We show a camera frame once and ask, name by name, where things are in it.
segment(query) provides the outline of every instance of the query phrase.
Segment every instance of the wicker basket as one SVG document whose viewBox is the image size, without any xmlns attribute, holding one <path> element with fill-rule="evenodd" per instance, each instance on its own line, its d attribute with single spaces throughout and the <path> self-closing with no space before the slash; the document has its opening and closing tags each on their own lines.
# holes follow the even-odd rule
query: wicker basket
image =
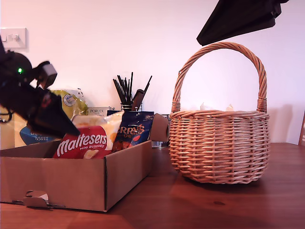
<svg viewBox="0 0 305 229">
<path fill-rule="evenodd" d="M 255 65 L 259 76 L 256 111 L 180 111 L 185 74 L 198 58 L 217 49 L 239 51 Z M 240 44 L 218 42 L 195 53 L 179 71 L 173 96 L 170 156 L 174 168 L 201 183 L 248 184 L 260 178 L 270 153 L 266 88 L 261 60 Z"/>
</svg>

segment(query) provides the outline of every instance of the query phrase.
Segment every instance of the light switch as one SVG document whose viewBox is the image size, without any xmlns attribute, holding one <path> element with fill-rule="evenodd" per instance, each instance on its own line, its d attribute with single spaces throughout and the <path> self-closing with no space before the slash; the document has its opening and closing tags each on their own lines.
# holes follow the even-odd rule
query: light switch
<svg viewBox="0 0 305 229">
<path fill-rule="evenodd" d="M 26 49 L 26 28 L 1 28 L 1 39 L 6 50 Z"/>
</svg>

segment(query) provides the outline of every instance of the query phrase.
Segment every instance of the crisp packet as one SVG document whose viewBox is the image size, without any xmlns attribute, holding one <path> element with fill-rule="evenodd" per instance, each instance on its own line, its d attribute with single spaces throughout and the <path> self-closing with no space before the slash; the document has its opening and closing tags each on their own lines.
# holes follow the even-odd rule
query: crisp packet
<svg viewBox="0 0 305 229">
<path fill-rule="evenodd" d="M 83 100 L 64 90 L 54 90 L 52 92 L 61 96 L 62 109 L 69 119 L 72 119 L 75 115 L 87 115 L 88 106 Z"/>
<path fill-rule="evenodd" d="M 121 111 L 106 117 L 75 116 L 72 122 L 81 134 L 66 134 L 53 158 L 104 158 L 112 151 L 123 113 L 124 111 Z"/>
<path fill-rule="evenodd" d="M 117 111 L 107 111 L 107 114 L 113 114 Z M 135 146 L 146 142 L 149 138 L 150 130 L 153 124 L 154 112 L 135 112 L 127 111 L 123 115 L 120 130 L 115 138 L 112 151 Z"/>
</svg>

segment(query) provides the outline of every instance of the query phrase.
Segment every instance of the pen holder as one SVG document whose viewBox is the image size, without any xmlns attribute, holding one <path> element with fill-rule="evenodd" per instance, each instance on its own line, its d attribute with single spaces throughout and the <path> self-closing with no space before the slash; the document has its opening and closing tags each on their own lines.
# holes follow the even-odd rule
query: pen holder
<svg viewBox="0 0 305 229">
<path fill-rule="evenodd" d="M 123 105 L 121 104 L 121 111 L 132 111 L 132 105 Z M 142 111 L 142 103 L 137 111 Z"/>
<path fill-rule="evenodd" d="M 121 111 L 132 111 L 132 105 L 123 105 L 121 104 Z"/>
</svg>

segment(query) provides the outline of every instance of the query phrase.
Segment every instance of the wooden tabletop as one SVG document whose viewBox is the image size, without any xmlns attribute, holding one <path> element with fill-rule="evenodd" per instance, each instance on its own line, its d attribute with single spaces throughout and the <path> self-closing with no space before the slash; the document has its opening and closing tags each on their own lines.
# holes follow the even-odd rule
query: wooden tabletop
<svg viewBox="0 0 305 229">
<path fill-rule="evenodd" d="M 272 144 L 269 168 L 248 185 L 178 175 L 168 149 L 151 174 L 107 213 L 1 204 L 1 229 L 304 229 L 305 147 Z"/>
</svg>

